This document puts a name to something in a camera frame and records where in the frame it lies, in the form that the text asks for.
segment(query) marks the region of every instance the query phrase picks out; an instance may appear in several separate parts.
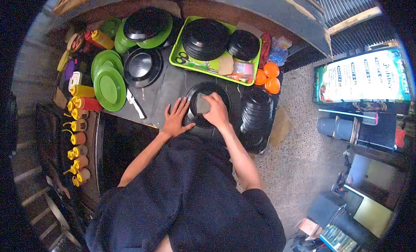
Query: floor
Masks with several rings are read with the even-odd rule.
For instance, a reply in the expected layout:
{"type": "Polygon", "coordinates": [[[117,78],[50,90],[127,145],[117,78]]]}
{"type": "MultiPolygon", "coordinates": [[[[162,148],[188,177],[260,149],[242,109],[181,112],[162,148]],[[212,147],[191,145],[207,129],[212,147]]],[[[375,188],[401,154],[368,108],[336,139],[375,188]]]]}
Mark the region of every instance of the floor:
{"type": "Polygon", "coordinates": [[[320,192],[329,191],[344,169],[347,143],[320,135],[316,129],[320,112],[312,102],[314,67],[324,61],[285,73],[279,106],[293,123],[278,146],[269,146],[255,158],[265,192],[278,212],[286,238],[320,192]]]}

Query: gray bucket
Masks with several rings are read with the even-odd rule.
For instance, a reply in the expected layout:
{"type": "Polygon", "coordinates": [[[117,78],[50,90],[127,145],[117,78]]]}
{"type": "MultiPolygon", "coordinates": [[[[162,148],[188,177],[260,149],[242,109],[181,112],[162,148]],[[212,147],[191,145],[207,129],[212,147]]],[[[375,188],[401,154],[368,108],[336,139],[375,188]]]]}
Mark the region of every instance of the gray bucket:
{"type": "Polygon", "coordinates": [[[335,129],[335,119],[333,118],[320,118],[317,125],[318,133],[322,135],[331,135],[335,129]]]}
{"type": "Polygon", "coordinates": [[[353,122],[350,120],[339,119],[335,123],[334,137],[336,139],[343,139],[349,141],[352,134],[352,124],[353,122]]]}

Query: lime green tray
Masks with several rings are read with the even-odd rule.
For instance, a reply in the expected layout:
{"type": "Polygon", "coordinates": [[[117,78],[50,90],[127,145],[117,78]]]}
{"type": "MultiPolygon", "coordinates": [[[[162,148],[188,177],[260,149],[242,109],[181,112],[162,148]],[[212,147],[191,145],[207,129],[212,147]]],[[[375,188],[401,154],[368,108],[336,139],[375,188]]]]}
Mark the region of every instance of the lime green tray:
{"type": "MultiPolygon", "coordinates": [[[[257,56],[254,59],[251,60],[251,62],[254,63],[254,74],[253,74],[253,79],[252,79],[251,83],[244,83],[242,81],[237,81],[237,80],[234,80],[232,78],[229,78],[229,77],[226,77],[226,76],[223,76],[223,75],[218,75],[216,73],[209,72],[207,70],[201,70],[201,69],[198,69],[198,68],[189,67],[189,66],[187,66],[185,64],[180,64],[180,63],[177,63],[175,61],[175,58],[176,57],[180,57],[179,56],[179,53],[185,51],[184,50],[184,46],[182,45],[182,31],[183,31],[185,25],[188,24],[188,23],[190,23],[190,22],[192,22],[192,21],[194,21],[194,20],[198,20],[198,19],[202,19],[202,18],[203,17],[199,17],[199,16],[189,16],[188,18],[186,18],[185,23],[184,23],[184,25],[182,26],[182,28],[180,30],[180,33],[178,35],[178,38],[176,39],[176,43],[175,43],[174,47],[172,48],[171,55],[169,56],[169,62],[172,65],[174,65],[174,66],[183,67],[185,69],[193,70],[193,71],[197,71],[197,72],[202,72],[202,73],[205,73],[205,74],[208,74],[208,75],[211,75],[211,76],[216,76],[218,78],[223,78],[225,80],[229,80],[229,81],[232,81],[232,82],[235,82],[235,83],[238,83],[238,84],[242,84],[244,86],[251,86],[251,85],[253,85],[254,84],[254,80],[256,78],[257,67],[259,65],[260,52],[261,52],[261,44],[262,44],[261,39],[259,39],[259,41],[260,41],[259,52],[257,53],[257,56]]],[[[233,25],[230,25],[228,23],[223,23],[223,22],[221,22],[221,23],[228,28],[228,31],[229,31],[230,34],[232,34],[236,30],[236,27],[233,26],[233,25]]],[[[229,55],[230,54],[227,51],[225,51],[222,54],[222,56],[229,56],[229,55]]],[[[193,61],[193,62],[203,64],[203,61],[197,61],[197,60],[195,60],[195,59],[193,59],[191,57],[189,57],[189,59],[191,61],[193,61]]],[[[234,61],[244,62],[244,61],[238,60],[236,58],[234,58],[234,61]]],[[[218,70],[218,63],[219,63],[218,62],[218,59],[212,60],[209,63],[210,63],[210,66],[209,66],[210,68],[212,68],[214,70],[218,70]]]]}

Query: left hand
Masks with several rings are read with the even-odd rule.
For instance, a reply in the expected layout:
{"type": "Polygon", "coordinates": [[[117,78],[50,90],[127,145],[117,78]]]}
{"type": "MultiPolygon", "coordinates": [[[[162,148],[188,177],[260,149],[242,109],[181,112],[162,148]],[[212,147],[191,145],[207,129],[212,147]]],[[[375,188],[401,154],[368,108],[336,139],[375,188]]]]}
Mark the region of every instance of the left hand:
{"type": "Polygon", "coordinates": [[[176,137],[189,129],[193,128],[196,124],[191,123],[187,126],[182,126],[182,120],[184,115],[188,111],[189,101],[186,101],[186,98],[178,98],[174,108],[172,109],[171,114],[169,114],[169,109],[171,105],[169,104],[165,109],[165,125],[161,131],[161,134],[166,135],[167,137],[176,137]]]}

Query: banner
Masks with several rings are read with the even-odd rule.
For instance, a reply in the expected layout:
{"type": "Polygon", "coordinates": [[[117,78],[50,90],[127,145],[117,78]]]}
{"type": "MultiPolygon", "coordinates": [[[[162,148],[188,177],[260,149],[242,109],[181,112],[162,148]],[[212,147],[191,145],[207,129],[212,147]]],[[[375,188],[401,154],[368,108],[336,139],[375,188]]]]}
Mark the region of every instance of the banner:
{"type": "Polygon", "coordinates": [[[403,102],[410,91],[398,48],[372,51],[315,68],[316,102],[403,102]]]}

